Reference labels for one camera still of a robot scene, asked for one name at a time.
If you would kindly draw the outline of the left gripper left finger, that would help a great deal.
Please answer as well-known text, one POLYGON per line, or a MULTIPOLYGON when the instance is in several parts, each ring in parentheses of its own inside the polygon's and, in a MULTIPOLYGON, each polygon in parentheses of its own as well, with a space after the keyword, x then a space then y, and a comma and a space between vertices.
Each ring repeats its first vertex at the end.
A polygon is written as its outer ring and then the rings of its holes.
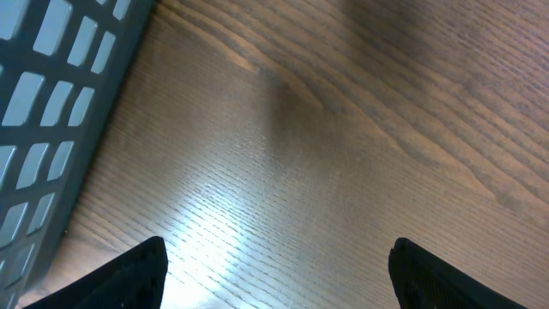
POLYGON ((167 268, 154 236, 26 309, 160 309, 167 268))

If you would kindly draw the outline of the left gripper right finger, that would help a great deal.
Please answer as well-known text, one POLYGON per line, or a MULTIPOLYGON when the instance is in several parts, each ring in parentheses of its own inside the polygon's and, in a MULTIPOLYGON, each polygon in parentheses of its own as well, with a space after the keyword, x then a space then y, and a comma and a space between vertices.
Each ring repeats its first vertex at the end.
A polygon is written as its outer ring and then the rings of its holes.
POLYGON ((402 309, 524 309, 407 238, 394 243, 388 268, 402 309))

